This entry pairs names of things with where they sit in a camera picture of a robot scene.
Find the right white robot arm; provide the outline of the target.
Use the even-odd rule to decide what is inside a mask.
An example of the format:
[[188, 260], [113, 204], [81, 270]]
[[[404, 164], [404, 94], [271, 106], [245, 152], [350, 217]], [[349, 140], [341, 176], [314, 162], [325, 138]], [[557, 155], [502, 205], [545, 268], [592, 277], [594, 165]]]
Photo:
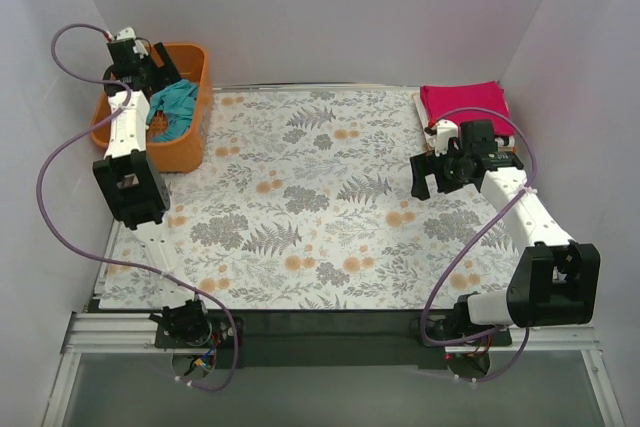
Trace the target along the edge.
[[516, 154], [499, 149], [492, 123], [496, 116], [489, 110], [482, 113], [483, 119], [461, 124], [443, 116], [426, 128], [433, 150], [411, 158], [411, 194], [429, 199], [428, 176], [434, 176], [440, 193], [474, 186], [497, 213], [452, 262], [458, 264], [497, 222], [504, 223], [520, 260], [505, 290], [458, 300], [442, 324], [444, 339], [429, 335], [436, 297], [431, 293], [419, 321], [426, 345], [471, 345], [512, 325], [582, 325], [594, 314], [599, 251], [577, 242], [553, 219], [532, 186], [537, 169], [526, 169]]

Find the teal t-shirt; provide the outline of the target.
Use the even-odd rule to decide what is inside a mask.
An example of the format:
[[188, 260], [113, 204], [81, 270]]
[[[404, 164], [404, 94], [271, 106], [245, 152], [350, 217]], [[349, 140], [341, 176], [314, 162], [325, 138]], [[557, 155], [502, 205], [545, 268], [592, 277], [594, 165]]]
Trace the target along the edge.
[[151, 142], [171, 142], [188, 132], [194, 118], [198, 93], [199, 86], [196, 83], [182, 79], [151, 97], [147, 125], [151, 126], [158, 112], [161, 112], [167, 120], [164, 132], [153, 134]]

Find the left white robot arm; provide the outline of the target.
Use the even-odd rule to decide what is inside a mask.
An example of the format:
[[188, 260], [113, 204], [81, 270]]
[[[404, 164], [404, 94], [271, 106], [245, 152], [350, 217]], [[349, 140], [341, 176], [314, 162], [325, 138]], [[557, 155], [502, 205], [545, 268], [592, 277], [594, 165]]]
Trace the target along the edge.
[[162, 44], [156, 45], [162, 61], [157, 65], [151, 48], [131, 29], [118, 33], [107, 47], [112, 65], [104, 78], [124, 85], [104, 88], [117, 116], [110, 124], [104, 158], [93, 164], [93, 173], [114, 218], [133, 233], [146, 260], [159, 271], [162, 308], [150, 319], [172, 339], [200, 347], [211, 339], [213, 324], [198, 295], [184, 287], [187, 277], [170, 241], [169, 190], [146, 150], [150, 99], [182, 77]]

